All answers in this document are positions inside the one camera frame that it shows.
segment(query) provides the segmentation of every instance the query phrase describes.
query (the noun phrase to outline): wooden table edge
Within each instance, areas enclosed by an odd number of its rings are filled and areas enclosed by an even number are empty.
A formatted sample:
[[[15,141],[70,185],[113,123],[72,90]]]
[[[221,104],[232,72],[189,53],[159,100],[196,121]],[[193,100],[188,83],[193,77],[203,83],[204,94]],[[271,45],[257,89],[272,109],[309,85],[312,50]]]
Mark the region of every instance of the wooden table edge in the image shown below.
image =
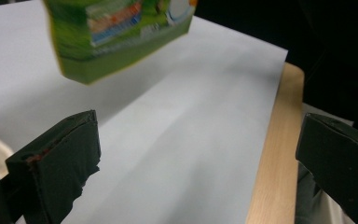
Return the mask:
[[[295,221],[296,145],[302,122],[304,72],[285,63],[269,121],[247,224]]]

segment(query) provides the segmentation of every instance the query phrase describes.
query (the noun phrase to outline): white tabletop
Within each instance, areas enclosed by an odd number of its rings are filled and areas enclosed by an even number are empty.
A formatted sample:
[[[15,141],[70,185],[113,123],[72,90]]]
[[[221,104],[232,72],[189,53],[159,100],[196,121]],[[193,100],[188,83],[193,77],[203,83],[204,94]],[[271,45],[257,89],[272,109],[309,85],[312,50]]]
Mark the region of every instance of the white tabletop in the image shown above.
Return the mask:
[[[40,1],[0,6],[0,139],[19,150],[97,111],[101,171],[63,223],[243,223],[286,51],[194,18],[85,86],[60,74],[47,22]]]

